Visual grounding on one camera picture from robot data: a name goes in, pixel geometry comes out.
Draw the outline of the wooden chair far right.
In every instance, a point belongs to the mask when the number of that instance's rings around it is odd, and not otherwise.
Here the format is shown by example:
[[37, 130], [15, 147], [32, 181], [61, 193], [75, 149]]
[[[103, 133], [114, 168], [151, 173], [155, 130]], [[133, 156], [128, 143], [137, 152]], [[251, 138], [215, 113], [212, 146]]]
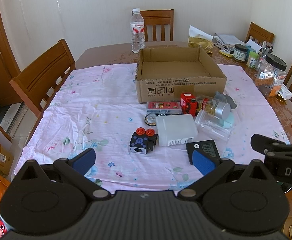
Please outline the wooden chair far right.
[[275, 35], [266, 29], [258, 26], [254, 22], [249, 25], [248, 33], [246, 35], [245, 42], [253, 40], [254, 42], [260, 44], [263, 41], [273, 43]]

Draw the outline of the glass jar silver lid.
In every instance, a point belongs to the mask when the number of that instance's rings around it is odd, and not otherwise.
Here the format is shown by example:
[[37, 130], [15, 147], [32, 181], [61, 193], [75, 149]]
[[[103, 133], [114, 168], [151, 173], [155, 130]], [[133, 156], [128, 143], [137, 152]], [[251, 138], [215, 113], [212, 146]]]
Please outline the glass jar silver lid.
[[230, 114], [231, 107], [229, 103], [205, 95], [199, 95], [195, 100], [197, 102], [196, 111], [198, 113], [200, 110], [203, 110], [222, 120], [226, 120]]

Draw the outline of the stack of papers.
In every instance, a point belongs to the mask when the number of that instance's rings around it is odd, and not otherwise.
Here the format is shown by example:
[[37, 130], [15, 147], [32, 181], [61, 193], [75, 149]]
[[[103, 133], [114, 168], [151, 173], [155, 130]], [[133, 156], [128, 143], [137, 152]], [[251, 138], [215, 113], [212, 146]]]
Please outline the stack of papers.
[[235, 46], [236, 44], [244, 45], [245, 43], [239, 40], [235, 35], [232, 34], [215, 34], [214, 38], [220, 43], [227, 46]]

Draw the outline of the clear plastic cup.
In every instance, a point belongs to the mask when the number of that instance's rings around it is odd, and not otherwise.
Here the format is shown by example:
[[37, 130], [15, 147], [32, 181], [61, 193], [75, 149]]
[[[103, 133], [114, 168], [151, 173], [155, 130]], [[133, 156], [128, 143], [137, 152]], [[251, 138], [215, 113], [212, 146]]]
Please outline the clear plastic cup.
[[214, 140], [227, 142], [233, 133], [234, 126], [230, 129], [222, 127], [222, 119], [216, 118], [203, 110], [200, 110], [195, 118], [196, 127], [199, 132], [205, 133]]

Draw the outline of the wooden chair left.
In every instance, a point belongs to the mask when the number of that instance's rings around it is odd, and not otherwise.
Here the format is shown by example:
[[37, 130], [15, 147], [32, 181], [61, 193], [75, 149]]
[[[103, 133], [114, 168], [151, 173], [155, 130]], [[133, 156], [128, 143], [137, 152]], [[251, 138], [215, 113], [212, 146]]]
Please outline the wooden chair left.
[[12, 88], [37, 117], [28, 139], [33, 136], [44, 110], [73, 70], [75, 60], [66, 41], [61, 39], [10, 80]]

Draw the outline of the white plastic container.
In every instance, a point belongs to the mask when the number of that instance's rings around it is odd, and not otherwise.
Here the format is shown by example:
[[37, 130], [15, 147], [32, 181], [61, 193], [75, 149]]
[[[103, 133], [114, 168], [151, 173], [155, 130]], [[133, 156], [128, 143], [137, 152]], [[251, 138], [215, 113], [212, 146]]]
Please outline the white plastic container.
[[192, 142], [198, 129], [191, 114], [156, 117], [159, 146], [174, 146]]

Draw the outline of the blue black toy cube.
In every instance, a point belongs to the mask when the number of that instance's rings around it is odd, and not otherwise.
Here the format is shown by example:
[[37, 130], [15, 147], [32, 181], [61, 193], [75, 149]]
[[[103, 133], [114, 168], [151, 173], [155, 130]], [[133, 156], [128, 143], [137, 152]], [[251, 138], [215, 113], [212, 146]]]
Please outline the blue black toy cube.
[[158, 134], [152, 128], [139, 127], [133, 133], [129, 148], [132, 153], [148, 154], [154, 150], [158, 140]]

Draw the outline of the small white box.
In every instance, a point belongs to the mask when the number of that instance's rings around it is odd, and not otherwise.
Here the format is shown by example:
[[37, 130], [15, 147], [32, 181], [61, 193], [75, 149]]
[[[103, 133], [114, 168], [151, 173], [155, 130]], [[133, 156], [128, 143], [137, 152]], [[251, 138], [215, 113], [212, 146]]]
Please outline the small white box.
[[284, 100], [290, 100], [292, 98], [292, 93], [284, 84], [282, 84], [278, 92], [278, 96]]

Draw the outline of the cardboard box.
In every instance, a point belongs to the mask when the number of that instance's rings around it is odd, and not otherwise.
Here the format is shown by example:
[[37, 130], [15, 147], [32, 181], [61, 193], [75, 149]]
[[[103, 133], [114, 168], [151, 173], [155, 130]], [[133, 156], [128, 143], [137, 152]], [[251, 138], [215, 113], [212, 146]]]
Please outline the cardboard box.
[[145, 48], [139, 51], [136, 93], [139, 103], [178, 101], [181, 94], [213, 97], [227, 77], [202, 48]]

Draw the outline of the green lid jar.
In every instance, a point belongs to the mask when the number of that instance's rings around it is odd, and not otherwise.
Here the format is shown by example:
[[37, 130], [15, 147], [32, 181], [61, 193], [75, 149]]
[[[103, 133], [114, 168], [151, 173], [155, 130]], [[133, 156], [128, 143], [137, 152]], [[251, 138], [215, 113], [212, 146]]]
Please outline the green lid jar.
[[259, 54], [254, 51], [250, 51], [248, 60], [247, 60], [247, 66], [249, 68], [255, 68], [258, 63], [258, 59], [259, 59]]

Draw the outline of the grey toy elephant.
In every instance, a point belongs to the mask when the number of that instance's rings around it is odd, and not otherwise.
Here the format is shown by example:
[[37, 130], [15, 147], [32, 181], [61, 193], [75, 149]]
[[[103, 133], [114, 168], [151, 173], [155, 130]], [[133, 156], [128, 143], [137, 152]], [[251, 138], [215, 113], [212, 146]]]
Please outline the grey toy elephant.
[[235, 110], [237, 107], [237, 104], [235, 103], [235, 101], [228, 94], [222, 94], [222, 93], [216, 91], [214, 98], [218, 99], [224, 103], [228, 103], [230, 105], [230, 109], [232, 109], [232, 110]]

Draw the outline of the clear water bottle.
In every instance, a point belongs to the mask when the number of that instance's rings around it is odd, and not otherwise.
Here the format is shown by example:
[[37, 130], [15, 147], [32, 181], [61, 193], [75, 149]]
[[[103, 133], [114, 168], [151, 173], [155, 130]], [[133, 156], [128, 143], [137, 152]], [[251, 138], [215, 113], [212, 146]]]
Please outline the clear water bottle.
[[137, 54], [141, 49], [144, 48], [145, 43], [144, 38], [145, 23], [139, 8], [134, 8], [132, 10], [132, 17], [130, 19], [130, 29], [131, 29], [131, 49], [133, 53]]

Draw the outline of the light blue round case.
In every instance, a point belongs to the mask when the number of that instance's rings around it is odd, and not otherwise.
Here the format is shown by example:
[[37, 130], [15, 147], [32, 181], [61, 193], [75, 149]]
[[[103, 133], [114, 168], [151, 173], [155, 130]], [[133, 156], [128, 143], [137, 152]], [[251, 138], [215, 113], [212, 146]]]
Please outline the light blue round case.
[[225, 129], [230, 129], [234, 126], [235, 117], [232, 112], [230, 112], [229, 116], [225, 120], [221, 120], [222, 127]]

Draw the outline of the red card box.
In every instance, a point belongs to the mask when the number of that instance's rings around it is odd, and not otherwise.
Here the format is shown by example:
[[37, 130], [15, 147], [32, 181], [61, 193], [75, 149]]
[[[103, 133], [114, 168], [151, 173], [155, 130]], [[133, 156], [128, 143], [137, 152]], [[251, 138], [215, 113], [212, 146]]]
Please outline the red card box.
[[147, 114], [181, 114], [182, 108], [175, 101], [151, 101], [147, 103]]

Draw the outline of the red toy train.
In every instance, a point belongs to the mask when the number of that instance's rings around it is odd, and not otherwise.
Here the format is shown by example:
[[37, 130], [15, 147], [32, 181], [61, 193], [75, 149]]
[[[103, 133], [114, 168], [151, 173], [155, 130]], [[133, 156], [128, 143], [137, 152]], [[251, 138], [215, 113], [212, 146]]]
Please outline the red toy train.
[[198, 114], [198, 102], [196, 101], [196, 97], [191, 93], [181, 94], [180, 106], [183, 114], [190, 114], [193, 117]]

